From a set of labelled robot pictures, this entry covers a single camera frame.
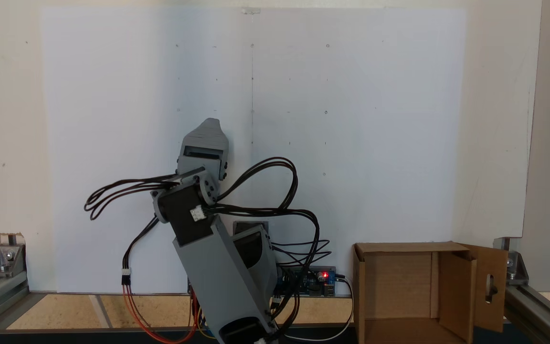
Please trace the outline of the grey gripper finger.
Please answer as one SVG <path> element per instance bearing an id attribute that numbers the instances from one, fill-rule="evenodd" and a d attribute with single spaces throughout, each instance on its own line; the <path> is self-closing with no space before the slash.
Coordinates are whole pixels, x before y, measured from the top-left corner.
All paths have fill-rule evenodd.
<path id="1" fill-rule="evenodd" d="M 226 151 L 229 148 L 229 140 L 222 130 L 220 120 L 207 118 L 184 137 L 182 146 Z"/>

